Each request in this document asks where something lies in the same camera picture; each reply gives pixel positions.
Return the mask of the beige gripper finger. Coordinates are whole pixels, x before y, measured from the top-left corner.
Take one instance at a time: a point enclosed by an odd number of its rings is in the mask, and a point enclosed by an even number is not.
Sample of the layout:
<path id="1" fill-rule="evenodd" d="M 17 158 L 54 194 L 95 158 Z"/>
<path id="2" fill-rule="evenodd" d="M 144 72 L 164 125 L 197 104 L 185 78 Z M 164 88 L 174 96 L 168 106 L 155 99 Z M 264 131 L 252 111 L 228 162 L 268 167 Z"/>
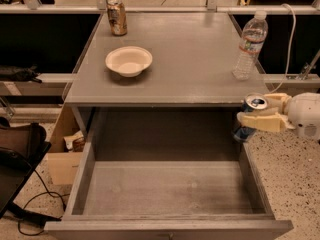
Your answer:
<path id="1" fill-rule="evenodd" d="M 263 110 L 266 115 L 274 113 L 287 115 L 289 111 L 289 104 L 292 97 L 286 93 L 271 93 L 265 94 L 264 98 L 267 101 L 267 108 Z"/>
<path id="2" fill-rule="evenodd" d="M 295 126 L 286 115 L 280 114 L 277 108 L 239 112 L 237 119 L 241 126 L 266 132 L 293 130 Z"/>

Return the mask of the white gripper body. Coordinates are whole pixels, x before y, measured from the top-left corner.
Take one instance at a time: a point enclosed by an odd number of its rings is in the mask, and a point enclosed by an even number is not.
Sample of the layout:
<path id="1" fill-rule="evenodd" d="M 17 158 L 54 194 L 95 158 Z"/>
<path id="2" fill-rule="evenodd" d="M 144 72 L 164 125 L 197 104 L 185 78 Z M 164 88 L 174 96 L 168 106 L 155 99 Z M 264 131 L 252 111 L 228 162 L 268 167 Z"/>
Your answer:
<path id="1" fill-rule="evenodd" d="M 299 137 L 320 140 L 320 94 L 302 93 L 288 105 L 287 116 Z"/>

